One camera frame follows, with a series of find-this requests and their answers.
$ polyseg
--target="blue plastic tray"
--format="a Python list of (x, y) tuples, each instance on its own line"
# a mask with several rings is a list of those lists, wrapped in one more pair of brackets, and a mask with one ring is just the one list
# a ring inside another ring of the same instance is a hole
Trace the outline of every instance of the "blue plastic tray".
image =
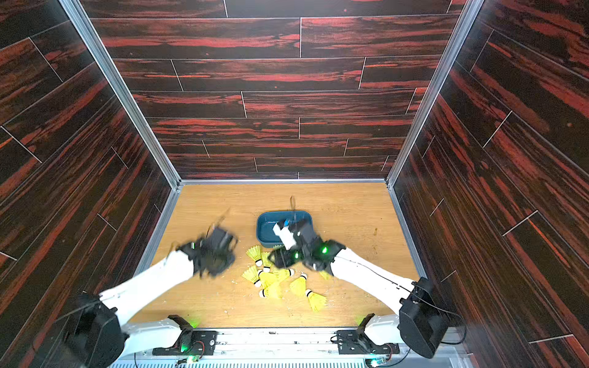
[(306, 218), (309, 220), (311, 226), (313, 225), (311, 215), (305, 211), (273, 211), (261, 214), (258, 217), (256, 225), (256, 238), (260, 244), (266, 248), (272, 248), (273, 246), (282, 244), (280, 238), (274, 234), (272, 228), (279, 221), (285, 219), (294, 220), (295, 216), (297, 221)]

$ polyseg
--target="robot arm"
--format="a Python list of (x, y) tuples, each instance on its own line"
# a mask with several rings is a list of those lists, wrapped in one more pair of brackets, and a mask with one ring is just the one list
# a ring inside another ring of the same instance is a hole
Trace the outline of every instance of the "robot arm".
[(284, 242), (272, 251), (277, 267), (287, 268), (298, 261), (316, 271), (327, 271), (348, 281), (385, 303), (395, 315), (369, 315), (358, 329), (359, 341), (372, 352), (374, 345), (406, 343), (418, 354), (434, 356), (448, 329), (448, 318), (432, 299), (432, 283), (425, 278), (413, 281), (390, 273), (361, 258), (334, 240), (323, 241), (306, 221), (282, 221), (274, 233)]
[(189, 352), (196, 341), (193, 328), (179, 316), (157, 322), (128, 324), (143, 307), (172, 287), (206, 271), (216, 276), (235, 255), (234, 237), (216, 227), (211, 236), (189, 242), (132, 279), (98, 296), (78, 298), (80, 312), (70, 317), (63, 341), (88, 368), (104, 368), (122, 355), (155, 347)]

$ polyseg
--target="light wood surface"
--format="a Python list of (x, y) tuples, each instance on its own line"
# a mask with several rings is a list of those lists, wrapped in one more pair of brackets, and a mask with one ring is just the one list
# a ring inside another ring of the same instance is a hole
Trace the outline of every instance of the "light wood surface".
[(304, 297), (293, 295), (287, 280), (283, 299), (258, 296), (259, 289), (241, 277), (253, 262), (246, 250), (256, 244), (256, 221), (267, 211), (298, 210), (313, 217), (322, 239), (337, 240), (361, 257), (392, 273), (417, 280), (418, 275), (384, 183), (188, 185), (178, 199), (154, 263), (172, 245), (195, 240), (229, 209), (222, 227), (236, 234), (236, 262), (223, 275), (193, 277), (143, 308), (133, 322), (161, 320), (178, 314), (201, 327), (327, 327), (357, 326), (368, 313), (391, 314), (379, 300), (342, 280), (309, 275), (307, 287), (327, 297), (327, 307), (314, 313)]

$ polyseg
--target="yellow shuttlecock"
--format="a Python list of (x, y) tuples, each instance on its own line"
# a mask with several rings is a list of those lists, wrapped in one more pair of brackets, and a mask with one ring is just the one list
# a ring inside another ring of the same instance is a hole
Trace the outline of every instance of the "yellow shuttlecock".
[(294, 275), (295, 271), (292, 268), (275, 268), (272, 273), (276, 275), (276, 281), (281, 283)]
[(260, 246), (251, 247), (246, 252), (247, 256), (256, 262), (256, 266), (262, 265), (262, 248)]
[(332, 276), (327, 273), (327, 271), (321, 271), (319, 272), (319, 274), (321, 275), (321, 277), (323, 277), (324, 280), (331, 280)]
[(258, 277), (262, 281), (262, 288), (265, 289), (270, 285), (276, 283), (276, 275), (269, 272), (258, 270)]
[(307, 295), (307, 299), (309, 299), (309, 305), (311, 305), (313, 312), (319, 312), (321, 309), (325, 308), (327, 298), (323, 295), (314, 293), (310, 289), (305, 291), (305, 295)]
[(264, 265), (264, 272), (270, 272), (270, 267), (274, 266), (268, 259), (270, 252), (262, 252), (262, 264)]
[(262, 298), (271, 298), (271, 299), (281, 299), (282, 298), (282, 291), (280, 290), (280, 284), (274, 283), (265, 289), (260, 290), (260, 297)]
[(262, 281), (260, 280), (260, 277), (258, 277), (256, 266), (251, 266), (244, 273), (242, 273), (241, 276), (247, 281), (254, 284), (255, 287), (262, 286)]
[(305, 296), (307, 289), (307, 275), (301, 274), (295, 281), (290, 283), (290, 291), (297, 296)]

